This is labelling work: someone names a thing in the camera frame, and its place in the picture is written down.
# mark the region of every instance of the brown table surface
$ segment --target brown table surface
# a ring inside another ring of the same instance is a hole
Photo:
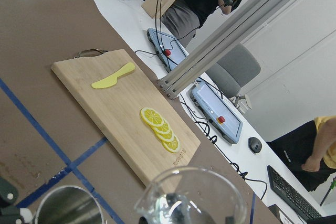
[[[133,210],[144,185],[52,73],[51,64],[90,48],[125,49],[149,79],[154,73],[101,16],[93,0],[0,1],[0,176],[36,210],[50,190],[78,185],[92,192],[108,223],[138,223]],[[247,203],[252,189],[184,112],[169,100],[201,145],[190,165],[231,180]],[[257,197],[254,223],[279,223]]]

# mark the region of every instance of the keyboard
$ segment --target keyboard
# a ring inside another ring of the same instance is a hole
[[[271,189],[305,221],[322,217],[280,174],[267,166]]]

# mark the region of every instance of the yellow knife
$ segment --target yellow knife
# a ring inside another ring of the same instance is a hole
[[[132,62],[128,62],[126,65],[124,65],[121,69],[119,69],[117,72],[111,74],[110,76],[107,76],[106,78],[96,81],[91,84],[91,87],[94,89],[104,89],[109,88],[115,84],[117,84],[117,78],[133,71],[135,69],[135,65]]]

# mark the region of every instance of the lemon slice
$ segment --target lemon slice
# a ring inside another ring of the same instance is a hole
[[[169,152],[172,152],[172,153],[176,153],[180,150],[180,141],[178,140],[178,138],[175,136],[173,141],[170,141],[170,142],[165,142],[165,141],[161,141],[163,147],[169,151]]]
[[[162,126],[160,126],[160,127],[152,127],[152,130],[154,132],[159,133],[161,135],[168,134],[169,131],[171,131],[169,123],[165,119],[163,119],[163,120],[164,120],[164,123],[163,123]]]
[[[165,142],[171,142],[174,140],[175,138],[175,134],[173,133],[172,130],[170,130],[167,134],[159,134],[157,132],[155,132],[155,136],[160,139],[161,141],[165,141]]]
[[[160,127],[164,123],[164,119],[155,109],[144,107],[141,109],[140,115],[142,120],[149,126]]]

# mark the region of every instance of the black pants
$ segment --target black pants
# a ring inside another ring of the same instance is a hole
[[[328,179],[330,174],[336,172],[336,169],[329,168],[323,159],[318,172],[312,173],[302,170],[301,165],[312,153],[315,137],[315,122],[310,121],[268,143],[307,191],[314,191]]]

